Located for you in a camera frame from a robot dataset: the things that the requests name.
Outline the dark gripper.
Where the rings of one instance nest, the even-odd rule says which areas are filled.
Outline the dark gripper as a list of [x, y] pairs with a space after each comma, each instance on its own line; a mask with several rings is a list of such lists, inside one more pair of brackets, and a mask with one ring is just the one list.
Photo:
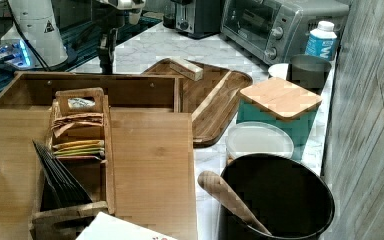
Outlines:
[[103, 74], [113, 73], [118, 30], [139, 22], [146, 0], [93, 0], [93, 22], [101, 29], [97, 53]]

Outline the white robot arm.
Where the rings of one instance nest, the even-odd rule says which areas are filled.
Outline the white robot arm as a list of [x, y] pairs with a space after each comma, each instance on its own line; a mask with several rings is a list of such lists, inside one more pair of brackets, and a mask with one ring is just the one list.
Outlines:
[[[13, 66], [22, 69], [44, 69], [62, 66], [69, 55], [56, 26], [51, 0], [6, 0], [13, 26], [1, 38], [16, 43], [21, 59]], [[100, 30], [96, 50], [103, 74], [113, 73], [114, 50], [118, 29], [126, 22], [139, 22], [146, 0], [91, 0], [92, 22]]]

